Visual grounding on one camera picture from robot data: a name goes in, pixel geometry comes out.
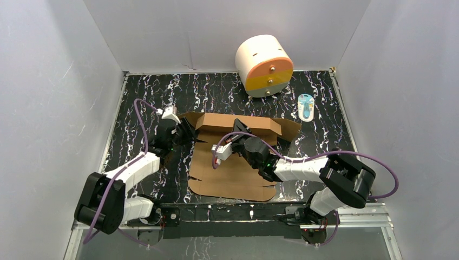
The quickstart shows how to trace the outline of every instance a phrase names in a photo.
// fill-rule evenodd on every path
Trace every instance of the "cable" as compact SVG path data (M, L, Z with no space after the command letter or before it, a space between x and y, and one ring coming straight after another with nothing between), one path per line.
M147 248L150 247L149 244L144 243L144 242L142 242L142 241L136 239L135 237L129 235L129 234L126 233L126 232L124 232L121 228L118 228L118 231L119 231L121 234L123 234L123 236L129 238L130 240L132 240L132 241L134 241L134 242L136 242L136 243L139 243L139 244L141 244L141 245L143 245L143 246L146 246Z
M331 236L325 242L319 243L318 244L319 246L328 244L333 239L333 237L335 237L336 231L338 231L338 225L339 225L339 214L338 214L338 211L336 210L335 210L335 216L336 216L336 225L335 225L335 230L333 230L333 234L331 234Z
M256 135L254 134L249 134L249 133L244 133L244 132L233 132L233 133L229 133L229 134L226 134L224 135L220 141L217 143L217 147L220 146L220 144L226 139L228 138L230 135L233 135L233 134L244 134L244 135L248 135L250 137L257 137ZM320 157L324 157L324 156L328 156L328 155L333 155L333 154L350 154L350 155L357 155L357 156L360 156L360 157L363 157L363 158L367 158L367 159L370 159L380 165L382 165L384 168L386 168L390 174L392 175L392 177L394 178L394 181L395 181L395 185L394 185L394 188L389 192L389 193L386 193L386 194L383 194L383 195L378 195L378 196L369 196L368 198L369 199L382 199L382 198L387 198L391 195L393 195L397 190L398 190L398 177L397 175L395 174L395 172L389 167L389 165L385 164L384 162L380 161L379 159L377 159L376 157L373 157L371 155L367 155L367 154L364 154L364 153L358 153L358 152L353 152L353 151L331 151L331 152L326 152L326 153L321 153L321 154L318 154L318 155L314 155L312 157L308 157L308 158L302 158L302 159L290 159L290 158L287 158L285 156L283 156L282 154L280 154L278 151L276 151L271 145L269 145L265 140L262 139L262 142L268 146L268 148L270 150L272 150L274 152L275 155L277 155L280 159L283 159L285 161L288 161L288 162L291 162L291 163L305 163L307 161L312 161L312 160L315 160L317 158L320 158ZM215 149L212 153L212 168L214 169L217 169L218 165L216 164L215 162L215 156L217 154L217 149Z
M97 230L94 234L93 234L93 229L94 229L94 226L96 225L96 222L97 222L97 219L99 218L99 215L102 211L102 208L103 208L103 205L105 204L105 200L107 199L107 195L108 195L108 192L110 191L110 188L112 187L113 183L115 182L116 178L121 174L123 173L127 168L128 166L131 166L132 164L136 163L137 161L139 161L140 159L142 159L146 153L148 153L148 136L147 136L147 131L145 130L145 125L143 123L143 120L142 120L142 117L140 117L140 112L139 112L139 108L137 106L137 103L138 102L142 102L144 105L150 107L151 109L153 109L153 111L158 111L154 106L152 106L151 104L149 104L147 101L145 100L142 100L142 99L135 99L134 100L134 108L135 108L135 113L137 114L137 119L139 120L139 123L140 123L140 127L142 128L142 132L143 132L143 138L144 138L144 143L145 143L145 150L144 150L144 154L142 156L139 156L137 157L136 159L128 162L127 165L125 165L123 168L121 168L121 170L119 170L114 176L113 178L110 180L110 182L108 183L107 187L105 188L105 191L102 195L102 199L99 203L99 207L97 208L97 211L96 211L96 214L94 215L94 218L93 218L93 221L91 222L91 225L89 226L89 230L88 230L88 233L86 234L86 236L84 237L84 240L83 240L83 245L86 245L89 241L91 241L92 238L94 238L99 230Z

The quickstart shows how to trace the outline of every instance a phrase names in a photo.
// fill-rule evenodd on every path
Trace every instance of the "cardboard box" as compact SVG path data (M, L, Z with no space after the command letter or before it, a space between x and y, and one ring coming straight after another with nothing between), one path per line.
M198 142L194 146L189 171L189 188L196 194L212 197L246 199L265 202L276 194L274 185L263 179L243 157L232 154L214 170L212 168L212 145L230 133L234 119L246 124L253 134L277 144L277 137L292 141L301 127L288 119L262 118L257 116L227 115L214 113L188 112L180 117L199 129Z

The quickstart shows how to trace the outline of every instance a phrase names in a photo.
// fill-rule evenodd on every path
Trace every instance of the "glass panel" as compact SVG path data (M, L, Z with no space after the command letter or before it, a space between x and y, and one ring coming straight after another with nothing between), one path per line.
M327 229L329 234L333 227ZM137 231L126 230L136 236ZM158 241L158 231L141 239ZM340 228L323 248L305 245L302 239L283 237L187 237L162 239L147 250L116 232L99 234L80 245L77 258L92 259L390 259L380 227Z

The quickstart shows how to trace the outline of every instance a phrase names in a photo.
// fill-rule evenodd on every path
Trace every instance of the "white plastic part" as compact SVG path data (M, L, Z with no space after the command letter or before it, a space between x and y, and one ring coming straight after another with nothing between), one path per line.
M248 73L253 67L279 57L290 59L279 41L272 35L258 35L243 42L236 51L235 63L244 86Z
M116 180L122 180L126 183L126 192L128 192L134 185L139 183L146 176L157 172L159 170L159 163L160 159L154 153L147 153L145 157L129 166L116 178ZM125 167L125 165L107 172L107 177L113 178L113 176L123 167Z
M212 152L215 151L215 148L217 145L212 146ZM233 153L233 149L231 148L231 143L225 145L225 146L219 146L217 149L217 153L215 154L215 157L217 157L220 160L226 160L230 155Z
M177 108L175 106L168 106L164 109L161 119L172 119L177 124L180 124L180 119L177 116Z
M150 216L153 202L144 197L135 197L124 201L124 215L122 222L132 219L147 218Z
M310 180L322 182L319 178L320 169L325 166L328 158L320 158L307 162L288 162L283 159L279 159L276 163L276 169L274 173L282 181L286 180Z
M321 216L325 216L330 211L335 210L345 204L339 200L329 188L316 192L311 201L311 209Z

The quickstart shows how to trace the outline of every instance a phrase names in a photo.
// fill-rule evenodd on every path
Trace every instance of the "yellow band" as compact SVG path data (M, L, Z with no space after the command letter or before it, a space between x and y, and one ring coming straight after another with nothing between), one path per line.
M244 86L246 90L254 90L265 88L267 86L274 86L289 82L293 75L293 69L280 71L272 74L267 74L258 77L252 77L246 80Z

